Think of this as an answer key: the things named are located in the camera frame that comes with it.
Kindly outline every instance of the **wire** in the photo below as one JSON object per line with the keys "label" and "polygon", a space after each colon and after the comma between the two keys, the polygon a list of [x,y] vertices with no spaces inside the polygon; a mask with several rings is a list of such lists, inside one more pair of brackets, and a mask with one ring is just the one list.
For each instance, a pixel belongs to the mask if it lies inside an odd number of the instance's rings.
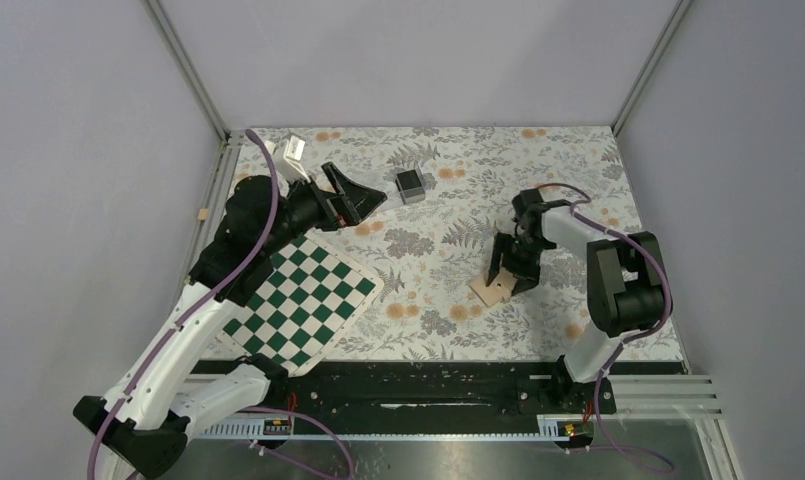
{"label": "wire", "polygon": [[99,447],[102,444],[102,439],[105,437],[105,432],[107,431],[108,427],[110,426],[111,422],[116,415],[119,413],[120,408],[125,404],[126,400],[131,395],[131,392],[137,388],[137,382],[140,381],[140,378],[146,373],[149,366],[154,362],[155,358],[157,357],[158,353],[163,350],[164,345],[167,344],[170,338],[175,334],[176,331],[180,329],[182,325],[194,314],[197,310],[199,310],[202,305],[207,303],[210,299],[214,298],[226,285],[230,284],[237,278],[243,270],[249,265],[249,263],[254,260],[255,256],[258,252],[261,251],[261,247],[263,247],[264,243],[267,241],[267,237],[269,237],[270,231],[272,230],[272,225],[275,222],[275,214],[278,211],[278,178],[276,171],[275,171],[275,163],[272,160],[272,155],[270,155],[267,147],[264,146],[264,142],[258,137],[258,135],[253,132],[252,130],[246,130],[246,137],[252,141],[255,145],[257,145],[261,149],[261,153],[264,154],[264,159],[267,161],[267,167],[270,171],[270,178],[272,181],[270,184],[272,185],[272,201],[270,203],[270,212],[267,215],[267,223],[264,225],[263,231],[261,231],[261,236],[258,237],[258,241],[255,243],[255,246],[252,247],[252,250],[246,255],[246,258],[240,262],[240,265],[234,269],[233,272],[229,273],[221,282],[219,282],[214,288],[211,289],[208,293],[206,293],[202,298],[200,298],[196,303],[194,303],[190,308],[188,308],[178,320],[175,321],[175,327],[171,328],[164,333],[161,339],[155,344],[155,347],[146,355],[146,358],[140,364],[140,368],[134,372],[134,375],[131,377],[131,380],[128,381],[128,385],[122,391],[123,397],[116,401],[113,408],[111,408],[110,412],[108,412],[108,416],[105,417],[105,420],[102,422],[102,425],[99,427],[99,430],[96,432],[96,438],[93,439],[93,445],[90,447],[90,457],[87,461],[87,479],[88,480],[95,480],[96,478],[96,459],[99,455]]}
{"label": "wire", "polygon": [[667,280],[667,275],[664,273],[664,269],[661,268],[661,265],[658,263],[658,261],[655,260],[655,258],[653,258],[653,256],[649,252],[647,252],[646,249],[641,247],[640,244],[638,244],[636,241],[634,241],[631,238],[629,238],[628,235],[626,235],[625,233],[619,232],[617,230],[610,229],[610,228],[608,228],[608,227],[606,227],[606,226],[604,226],[602,224],[599,224],[599,223],[589,219],[588,217],[582,215],[581,213],[579,213],[577,211],[577,208],[578,208],[579,205],[585,205],[585,204],[589,204],[591,202],[590,195],[588,195],[587,192],[585,192],[584,190],[582,190],[582,189],[580,189],[578,187],[575,187],[573,185],[569,185],[569,184],[566,184],[566,183],[557,183],[557,182],[556,183],[544,183],[542,185],[538,185],[537,188],[546,188],[546,187],[563,187],[563,188],[567,188],[567,189],[572,190],[573,192],[576,192],[579,195],[581,195],[582,199],[576,200],[576,201],[574,201],[574,202],[572,202],[570,204],[570,214],[573,215],[573,217],[575,217],[576,220],[584,223],[585,225],[587,225],[587,226],[589,226],[589,227],[591,227],[591,228],[593,228],[595,230],[599,230],[600,232],[603,232],[603,233],[605,233],[607,235],[610,235],[610,236],[612,236],[614,238],[622,240],[626,244],[628,244],[630,247],[635,249],[635,251],[640,253],[641,256],[644,259],[646,259],[647,263],[650,264],[652,269],[655,270],[655,273],[658,275],[658,278],[661,281],[661,294],[664,297],[664,310],[663,310],[663,312],[661,314],[661,318],[649,330],[647,330],[645,332],[638,332],[638,333],[636,333],[634,335],[628,336],[625,339],[623,339],[623,341],[619,345],[617,345],[617,348],[614,349],[614,352],[611,354],[611,356],[608,357],[608,360],[606,360],[605,363],[602,365],[602,368],[599,370],[599,373],[596,376],[596,382],[594,383],[594,387],[593,387],[593,409],[594,409],[594,414],[596,415],[596,423],[599,425],[599,430],[602,432],[602,434],[605,436],[605,438],[608,439],[608,442],[610,443],[610,445],[607,445],[607,446],[610,446],[611,448],[613,448],[614,450],[619,452],[620,455],[622,455],[626,460],[628,460],[632,464],[638,466],[639,468],[642,468],[642,469],[647,470],[649,472],[657,473],[657,474],[660,474],[660,475],[672,475],[672,474],[676,473],[676,465],[669,458],[665,457],[664,455],[662,455],[662,454],[660,454],[658,452],[655,452],[655,451],[650,450],[650,449],[640,450],[640,451],[643,451],[644,453],[652,455],[653,457],[655,457],[655,458],[661,460],[662,462],[666,463],[668,465],[668,467],[669,467],[668,469],[660,469],[660,468],[650,467],[649,465],[646,465],[645,463],[641,462],[640,460],[638,460],[638,459],[634,458],[633,456],[629,455],[628,453],[626,453],[628,450],[636,451],[636,450],[638,450],[638,449],[640,449],[642,447],[628,447],[628,446],[620,446],[620,445],[618,445],[617,442],[615,442],[614,439],[611,438],[611,434],[609,434],[608,430],[605,428],[605,424],[602,421],[602,415],[600,414],[600,408],[599,408],[599,390],[600,390],[600,386],[602,385],[602,379],[605,378],[605,372],[607,372],[608,369],[611,368],[611,365],[613,365],[614,362],[617,361],[617,357],[619,357],[620,354],[623,353],[624,346],[627,343],[631,343],[631,342],[633,342],[635,340],[638,340],[638,339],[641,339],[641,338],[646,338],[646,337],[648,337],[650,335],[653,335],[653,334],[657,333],[659,330],[661,330],[662,327],[664,327],[664,324],[667,323],[667,319],[670,318],[670,313],[673,310],[673,302],[672,302],[672,297],[670,296],[670,282]]}
{"label": "wire", "polygon": [[262,453],[264,453],[264,452],[269,453],[270,455],[272,455],[272,456],[274,456],[276,458],[284,460],[285,462],[288,462],[291,465],[295,465],[295,466],[305,470],[306,472],[310,472],[310,473],[312,473],[312,474],[314,474],[314,475],[316,475],[316,476],[318,476],[320,478],[324,478],[326,480],[351,480],[352,478],[355,478],[355,461],[352,460],[352,454],[349,453],[349,449],[346,448],[346,445],[343,443],[343,441],[340,440],[340,438],[337,435],[335,435],[334,432],[332,432],[330,428],[325,426],[319,420],[316,420],[313,417],[305,415],[304,413],[288,412],[286,410],[278,410],[276,408],[268,408],[268,407],[249,407],[249,408],[244,408],[243,410],[240,410],[240,412],[273,413],[273,414],[278,414],[278,415],[288,415],[288,416],[293,416],[293,417],[296,417],[296,418],[300,418],[302,420],[305,420],[308,423],[313,424],[315,427],[317,427],[320,430],[322,430],[326,435],[331,437],[331,439],[334,440],[334,443],[336,443],[337,446],[340,447],[340,451],[343,452],[343,456],[346,457],[346,463],[349,466],[349,475],[347,475],[345,477],[335,477],[335,476],[329,475],[329,474],[327,474],[325,472],[321,472],[321,471],[317,470],[316,468],[308,465],[307,463],[303,463],[303,462],[301,462],[299,460],[296,460],[295,458],[290,457],[288,455],[285,455],[285,454],[283,454],[283,453],[281,453],[281,452],[279,452],[277,450],[264,449],[263,447],[261,447],[261,449],[262,449],[261,452]]}

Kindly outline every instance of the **floral pattern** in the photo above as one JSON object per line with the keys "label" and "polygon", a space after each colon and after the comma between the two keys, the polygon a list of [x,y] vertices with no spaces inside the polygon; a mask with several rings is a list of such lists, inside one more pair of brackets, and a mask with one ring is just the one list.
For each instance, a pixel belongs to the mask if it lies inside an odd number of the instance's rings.
{"label": "floral pattern", "polygon": [[[641,229],[620,154],[607,127],[569,128],[259,128],[278,144],[307,141],[302,163],[322,184],[320,165],[344,174],[418,166],[422,202],[374,214],[356,228],[320,234],[384,281],[375,303],[327,357],[330,360],[555,360],[589,319],[584,263],[563,249],[541,257],[541,284],[487,309],[467,284],[486,267],[497,231],[513,228],[511,199],[549,182],[593,197],[589,217],[627,232]],[[245,145],[235,182],[266,174]],[[572,199],[562,189],[544,198]],[[680,360],[667,325],[629,345],[624,360]]]}

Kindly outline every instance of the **gray wall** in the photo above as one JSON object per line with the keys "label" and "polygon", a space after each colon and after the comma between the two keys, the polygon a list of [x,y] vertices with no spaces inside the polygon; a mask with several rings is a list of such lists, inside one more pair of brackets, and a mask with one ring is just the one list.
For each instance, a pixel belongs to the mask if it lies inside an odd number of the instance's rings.
{"label": "gray wall", "polygon": [[747,478],[805,478],[805,0],[697,2],[620,145]]}
{"label": "gray wall", "polygon": [[165,0],[232,129],[611,124],[676,0]]}
{"label": "gray wall", "polygon": [[216,148],[139,2],[0,0],[0,479],[84,478],[72,407],[163,323]]}

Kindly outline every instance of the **metal floor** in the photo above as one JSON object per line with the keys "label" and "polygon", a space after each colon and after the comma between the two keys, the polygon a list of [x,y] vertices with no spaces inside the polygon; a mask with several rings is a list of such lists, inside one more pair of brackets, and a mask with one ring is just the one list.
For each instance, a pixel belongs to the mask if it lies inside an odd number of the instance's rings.
{"label": "metal floor", "polygon": [[[711,478],[699,438],[684,420],[632,420],[606,423],[619,443],[652,448],[677,466],[666,478]],[[196,440],[191,442],[166,480],[263,480],[316,478],[276,458],[259,457],[245,442]],[[332,474],[346,473],[346,461],[333,442],[290,442],[280,451]],[[524,442],[353,442],[350,451],[358,479],[426,480],[495,478],[655,479],[616,452],[565,455],[549,443]],[[651,466],[662,467],[641,457]]]}

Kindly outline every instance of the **purple cable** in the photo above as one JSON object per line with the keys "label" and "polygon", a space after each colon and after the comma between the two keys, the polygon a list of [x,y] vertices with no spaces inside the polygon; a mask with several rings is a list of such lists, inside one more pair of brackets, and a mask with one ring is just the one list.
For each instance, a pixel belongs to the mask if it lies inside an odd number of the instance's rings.
{"label": "purple cable", "polygon": [[326,435],[331,437],[331,439],[334,440],[334,443],[336,443],[337,446],[340,447],[340,451],[343,452],[343,456],[346,457],[346,463],[349,465],[349,475],[347,475],[345,477],[335,477],[335,476],[329,475],[329,474],[327,474],[325,472],[321,472],[321,471],[317,470],[316,468],[308,465],[307,463],[303,463],[303,462],[301,462],[299,460],[296,460],[295,458],[287,456],[287,455],[285,455],[285,454],[283,454],[283,453],[281,453],[281,452],[279,452],[277,450],[263,449],[262,451],[267,452],[267,453],[269,453],[270,455],[272,455],[272,456],[274,456],[276,458],[284,460],[285,462],[288,462],[288,463],[290,463],[292,465],[295,465],[295,466],[297,466],[297,467],[299,467],[299,468],[301,468],[301,469],[303,469],[303,470],[305,470],[307,472],[310,472],[310,473],[312,473],[312,474],[314,474],[314,475],[316,475],[316,476],[318,476],[320,478],[324,478],[326,480],[351,480],[352,478],[355,478],[355,461],[352,460],[352,455],[349,453],[349,449],[346,448],[346,445],[343,444],[343,441],[340,440],[340,438],[337,435],[335,435],[334,432],[332,432],[330,428],[328,428],[325,425],[323,425],[323,423],[320,422],[319,420],[316,420],[315,418],[309,417],[308,415],[305,415],[303,413],[289,412],[287,410],[278,410],[278,409],[275,409],[275,408],[267,408],[267,407],[249,407],[249,408],[244,408],[243,410],[240,410],[240,411],[241,412],[255,412],[255,413],[274,413],[274,414],[278,414],[278,415],[286,415],[286,416],[289,416],[289,417],[301,418],[302,420],[305,420],[306,422],[313,424],[314,426],[316,426],[317,428],[319,428],[320,430],[325,432]]}
{"label": "purple cable", "polygon": [[601,225],[589,219],[588,217],[582,215],[576,210],[579,205],[588,204],[591,202],[590,195],[588,195],[584,190],[566,183],[546,183],[538,186],[538,188],[545,188],[545,187],[564,187],[581,195],[583,197],[581,200],[576,200],[575,202],[570,204],[570,214],[573,215],[573,217],[575,217],[578,221],[584,223],[585,225],[626,242],[630,247],[634,248],[635,251],[640,253],[641,256],[645,258],[646,261],[650,264],[650,266],[652,266],[652,269],[655,270],[655,273],[658,274],[658,278],[661,281],[661,294],[664,297],[664,311],[661,314],[661,318],[659,319],[658,323],[656,323],[649,330],[645,332],[636,333],[623,339],[623,341],[619,345],[617,345],[617,348],[614,350],[614,353],[612,353],[611,356],[608,357],[608,360],[606,360],[605,363],[602,365],[602,368],[599,370],[599,373],[596,376],[596,382],[594,383],[593,410],[596,416],[596,423],[599,424],[599,430],[602,431],[602,434],[605,435],[605,438],[608,439],[608,442],[610,443],[610,445],[605,445],[606,447],[613,448],[614,450],[619,452],[620,455],[622,455],[626,460],[628,460],[629,462],[640,468],[643,468],[644,470],[647,470],[652,473],[657,473],[660,475],[672,475],[676,473],[676,465],[669,458],[665,457],[664,455],[658,452],[655,452],[650,449],[640,450],[666,463],[670,467],[669,469],[662,470],[660,468],[650,467],[641,462],[640,460],[635,459],[633,456],[627,454],[626,453],[627,450],[635,451],[638,448],[642,447],[626,447],[618,445],[617,442],[615,442],[614,439],[611,438],[611,435],[605,428],[605,424],[602,422],[602,415],[599,413],[599,389],[600,386],[602,385],[602,379],[605,377],[605,372],[611,368],[611,365],[613,365],[615,361],[617,361],[617,357],[619,357],[620,354],[623,353],[623,347],[627,343],[657,333],[659,330],[661,330],[664,324],[667,323],[667,319],[670,318],[670,313],[673,310],[673,302],[672,297],[670,296],[670,283],[667,280],[667,275],[664,273],[664,269],[661,268],[661,265],[658,263],[658,261],[655,260],[655,258],[653,258],[653,256],[650,255],[650,253],[647,252],[646,249],[644,249],[637,242],[629,238],[628,235],[622,232],[618,232],[617,230],[612,230],[604,225]]}
{"label": "purple cable", "polygon": [[[246,258],[240,262],[240,265],[234,269],[233,272],[229,273],[227,277],[225,277],[219,284],[217,284],[211,291],[206,293],[202,298],[200,298],[196,303],[194,303],[190,308],[187,309],[178,320],[175,321],[176,327],[181,327],[187,322],[187,319],[190,318],[197,310],[199,310],[202,305],[208,302],[208,300],[214,298],[220,290],[225,288],[226,285],[234,281],[238,275],[243,273],[243,270],[249,265],[249,263],[255,258],[255,255],[261,251],[261,247],[263,247],[264,243],[267,241],[267,237],[269,237],[270,231],[272,230],[273,222],[275,222],[275,213],[278,211],[278,181],[277,181],[277,174],[275,171],[275,163],[272,160],[272,155],[270,155],[269,151],[267,151],[267,147],[264,146],[264,142],[258,137],[258,135],[247,129],[246,130],[246,137],[252,141],[255,145],[257,145],[261,149],[261,153],[264,154],[264,159],[267,161],[267,167],[270,171],[270,178],[272,179],[272,204],[270,205],[270,213],[267,216],[267,223],[264,225],[264,229],[261,232],[261,236],[258,237],[258,241],[255,243],[255,246],[252,247],[252,251],[246,255]],[[140,364],[140,368],[134,373],[131,377],[131,380],[128,381],[128,385],[125,387],[125,390],[122,391],[123,395],[128,396],[131,392],[137,388],[137,382],[140,381],[140,378],[146,373],[146,370],[152,364],[152,362],[157,357],[158,353],[163,350],[164,345],[169,341],[170,338],[175,334],[176,329],[167,330],[163,337],[158,341],[154,348],[146,355],[146,358],[143,360],[143,363]],[[116,415],[119,413],[119,409],[125,403],[125,398],[120,398],[116,401],[113,408],[111,408],[110,412],[108,412],[108,416],[105,417],[105,420],[102,422],[102,425],[99,427],[99,431],[96,432],[96,438],[93,440],[93,445],[90,447],[90,457],[87,461],[87,479],[88,480],[95,480],[96,478],[96,459],[99,455],[99,447],[102,444],[102,439],[105,437],[105,432],[108,429],[108,426],[116,418]]]}

